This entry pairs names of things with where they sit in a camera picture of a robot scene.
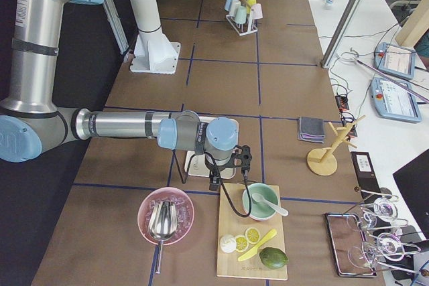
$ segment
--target pink bowl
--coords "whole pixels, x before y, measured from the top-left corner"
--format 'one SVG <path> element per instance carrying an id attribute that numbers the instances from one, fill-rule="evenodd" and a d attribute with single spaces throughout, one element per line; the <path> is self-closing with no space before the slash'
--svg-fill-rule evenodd
<path id="1" fill-rule="evenodd" d="M 153 191 L 141 203 L 139 212 L 137 213 L 137 224 L 143 237 L 152 244 L 157 244 L 158 241 L 151 237 L 149 231 L 147 231 L 147 227 L 154 206 L 162 201 L 173 201 L 176 205 L 178 217 L 177 231 L 172 238 L 164 243 L 165 245 L 174 244 L 188 234 L 194 222 L 194 205 L 189 196 L 182 190 L 173 187 L 164 187 Z"/>

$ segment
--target blue tablet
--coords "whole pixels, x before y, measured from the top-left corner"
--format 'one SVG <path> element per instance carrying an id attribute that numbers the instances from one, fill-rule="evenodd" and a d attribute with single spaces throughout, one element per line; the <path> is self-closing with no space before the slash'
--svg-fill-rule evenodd
<path id="1" fill-rule="evenodd" d="M 404 80 L 414 77 L 416 51 L 388 43 L 381 43 L 375 50 L 374 67 L 386 74 Z"/>
<path id="2" fill-rule="evenodd" d="M 411 88 L 405 80 L 400 83 Z M 375 77 L 371 81 L 371 91 L 375 109 L 381 117 L 411 123 L 422 120 L 416 97 L 393 82 Z"/>

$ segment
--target green bowl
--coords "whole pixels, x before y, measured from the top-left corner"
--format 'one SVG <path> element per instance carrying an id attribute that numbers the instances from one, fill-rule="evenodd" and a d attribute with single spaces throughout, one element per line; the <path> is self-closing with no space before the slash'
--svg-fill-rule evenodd
<path id="1" fill-rule="evenodd" d="M 275 194 L 274 190 L 267 186 L 266 184 L 251 184 L 249 186 L 250 195 L 254 193 L 261 194 L 266 200 L 272 202 L 273 204 L 279 204 L 279 198 Z M 250 218 L 255 220 L 268 220 L 275 214 L 275 210 L 270 206 L 267 206 L 263 202 L 252 202 L 252 212 L 250 213 Z M 246 189 L 243 192 L 243 207 L 246 213 L 249 211 L 249 198 L 247 197 Z"/>

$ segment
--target black floor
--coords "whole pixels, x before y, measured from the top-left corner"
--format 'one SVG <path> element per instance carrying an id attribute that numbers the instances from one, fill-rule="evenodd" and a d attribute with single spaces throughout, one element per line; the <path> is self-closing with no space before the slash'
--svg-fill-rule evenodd
<path id="1" fill-rule="evenodd" d="M 128 39 L 136 28 L 128 0 L 115 0 Z M 0 100 L 9 91 L 16 0 L 0 0 Z M 66 4 L 53 102 L 101 110 L 121 65 L 103 6 Z M 67 143 L 25 163 L 0 160 L 0 285 L 26 286 L 45 249 L 88 141 Z"/>

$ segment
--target brown table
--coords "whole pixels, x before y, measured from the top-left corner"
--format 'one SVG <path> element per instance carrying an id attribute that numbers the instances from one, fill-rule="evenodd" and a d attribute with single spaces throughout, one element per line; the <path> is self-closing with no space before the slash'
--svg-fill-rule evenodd
<path id="1" fill-rule="evenodd" d="M 175 75 L 119 71 L 106 111 L 181 111 L 238 120 L 239 144 L 251 146 L 251 180 L 280 187 L 286 282 L 216 276 L 219 194 L 208 179 L 183 186 L 172 153 L 155 140 L 93 139 L 58 221 L 34 285 L 382 285 L 383 279 L 337 277 L 323 215 L 359 196 L 347 147 L 335 152 L 338 171 L 313 174 L 309 150 L 297 140 L 297 118 L 339 121 L 308 0 L 259 0 L 257 34 L 239 37 L 225 20 L 225 0 L 158 0 L 164 33 L 181 42 Z M 326 142 L 332 131 L 326 126 Z M 184 163 L 185 153 L 179 153 Z M 236 175 L 230 182 L 240 181 Z M 190 233 L 164 250 L 153 277 L 154 249 L 137 228 L 141 201 L 174 186 L 191 197 Z"/>

